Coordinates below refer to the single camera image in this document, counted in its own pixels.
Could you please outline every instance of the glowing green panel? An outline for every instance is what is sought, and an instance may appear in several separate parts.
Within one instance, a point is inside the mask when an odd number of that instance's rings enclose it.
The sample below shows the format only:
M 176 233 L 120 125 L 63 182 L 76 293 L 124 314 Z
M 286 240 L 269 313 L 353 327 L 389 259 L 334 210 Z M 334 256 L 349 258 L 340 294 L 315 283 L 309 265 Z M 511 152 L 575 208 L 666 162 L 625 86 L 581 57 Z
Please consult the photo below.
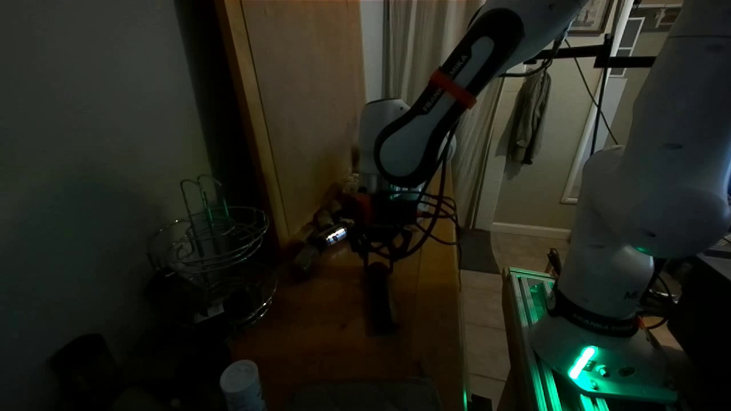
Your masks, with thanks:
M 597 354 L 597 346 L 594 346 L 594 344 L 581 350 L 579 358 L 575 358 L 573 364 L 570 367 L 570 376 L 572 376 L 572 378 L 579 378 L 579 375 L 588 367 L 588 362 L 591 360 L 594 354 Z

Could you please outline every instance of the hanging cloth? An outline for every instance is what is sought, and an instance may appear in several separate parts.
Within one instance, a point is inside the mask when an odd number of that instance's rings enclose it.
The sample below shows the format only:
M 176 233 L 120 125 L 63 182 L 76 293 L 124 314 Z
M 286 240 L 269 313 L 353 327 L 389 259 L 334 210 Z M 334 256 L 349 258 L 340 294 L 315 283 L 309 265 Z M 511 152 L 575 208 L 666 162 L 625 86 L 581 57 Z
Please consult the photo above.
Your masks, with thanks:
M 533 157 L 539 151 L 542 124 L 551 94 L 548 70 L 531 74 L 517 98 L 517 108 L 507 124 L 507 152 L 517 165 L 533 165 Z

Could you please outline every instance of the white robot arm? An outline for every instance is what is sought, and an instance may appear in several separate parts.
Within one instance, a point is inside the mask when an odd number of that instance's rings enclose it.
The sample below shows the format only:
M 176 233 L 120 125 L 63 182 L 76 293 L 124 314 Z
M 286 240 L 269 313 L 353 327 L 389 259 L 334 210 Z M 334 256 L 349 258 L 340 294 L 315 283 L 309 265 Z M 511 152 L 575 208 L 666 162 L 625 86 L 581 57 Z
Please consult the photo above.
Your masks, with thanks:
M 425 182 L 439 165 L 443 137 L 474 105 L 475 94 L 561 38 L 583 5 L 585 0 L 486 1 L 413 108 L 377 134 L 380 174 L 403 186 Z
M 492 77 L 563 37 L 583 5 L 585 0 L 485 5 L 413 108 L 380 129 L 380 174 L 394 185 L 428 181 L 439 165 L 443 137 L 474 96 Z M 626 151 L 598 152 L 585 166 L 573 242 L 556 287 L 556 313 L 535 327 L 533 337 L 535 351 L 585 392 L 660 401 L 675 396 L 638 328 L 638 309 L 651 280 L 651 256 L 692 256 L 730 227 L 730 15 L 727 0 L 685 0 L 636 103 Z M 570 367 L 585 344 L 605 355 L 598 375 L 579 378 Z M 607 370 L 622 362 L 633 362 L 638 372 L 622 375 L 619 382 Z

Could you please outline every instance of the wall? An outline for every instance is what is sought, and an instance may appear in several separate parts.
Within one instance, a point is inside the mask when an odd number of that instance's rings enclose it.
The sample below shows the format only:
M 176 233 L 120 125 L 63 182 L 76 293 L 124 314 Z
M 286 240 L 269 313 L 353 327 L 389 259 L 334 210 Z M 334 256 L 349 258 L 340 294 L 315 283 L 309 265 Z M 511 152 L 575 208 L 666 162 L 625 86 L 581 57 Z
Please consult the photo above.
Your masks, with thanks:
M 365 101 L 380 101 L 386 96 L 386 84 L 384 84 L 384 35 L 386 31 L 384 30 L 386 30 L 386 1 L 361 0 Z
M 667 31 L 643 31 L 638 37 L 633 55 L 658 55 L 666 38 L 667 38 Z M 612 129 L 619 141 L 626 141 L 631 134 L 633 105 L 636 105 L 636 98 L 639 96 L 639 88 L 643 88 L 646 74 L 650 74 L 650 69 L 626 70 L 626 90 L 622 94 L 617 117 L 612 121 Z
M 598 44 L 602 38 L 572 38 L 572 45 Z M 579 60 L 590 86 L 598 84 L 602 70 L 594 70 L 594 60 Z M 570 227 L 573 223 L 573 205 L 563 202 L 563 191 L 572 174 L 573 156 L 590 117 L 590 96 L 581 81 L 573 60 L 554 62 L 551 98 L 542 129 L 542 145 L 535 165 L 509 172 L 507 165 L 497 222 L 523 226 Z M 506 125 L 514 108 L 522 80 L 506 80 L 502 101 L 497 114 L 493 137 L 500 140 L 498 159 L 493 166 L 506 166 Z
M 172 0 L 0 5 L 0 408 L 59 408 L 45 358 L 148 327 L 151 227 L 209 168 Z

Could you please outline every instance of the table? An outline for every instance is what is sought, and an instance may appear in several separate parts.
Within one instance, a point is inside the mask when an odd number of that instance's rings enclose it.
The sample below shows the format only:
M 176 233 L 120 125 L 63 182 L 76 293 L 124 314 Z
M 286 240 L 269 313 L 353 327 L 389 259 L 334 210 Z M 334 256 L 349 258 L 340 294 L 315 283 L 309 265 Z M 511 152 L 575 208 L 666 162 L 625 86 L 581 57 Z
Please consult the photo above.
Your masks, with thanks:
M 455 240 L 439 222 L 434 235 Z M 275 305 L 253 328 L 232 339 L 234 358 L 258 362 L 269 411 L 293 392 L 337 382 L 434 382 L 446 411 L 463 403 L 457 247 L 428 242 L 395 262 L 394 301 L 401 328 L 368 330 L 361 258 L 347 247 L 331 251 L 313 277 L 284 277 Z

